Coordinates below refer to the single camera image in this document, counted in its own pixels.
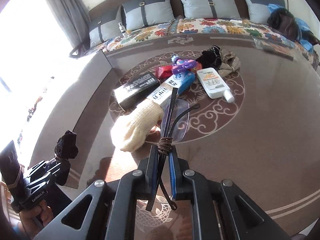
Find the person's left hand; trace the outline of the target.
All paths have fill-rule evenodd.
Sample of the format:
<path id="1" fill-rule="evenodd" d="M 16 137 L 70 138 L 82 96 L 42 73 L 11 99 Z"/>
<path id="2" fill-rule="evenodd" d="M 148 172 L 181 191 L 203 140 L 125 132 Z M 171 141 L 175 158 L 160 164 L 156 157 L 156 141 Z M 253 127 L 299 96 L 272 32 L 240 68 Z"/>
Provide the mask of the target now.
<path id="1" fill-rule="evenodd" d="M 45 200 L 30 210 L 22 210 L 19 215 L 19 227 L 28 239 L 33 239 L 54 218 L 52 209 Z"/>

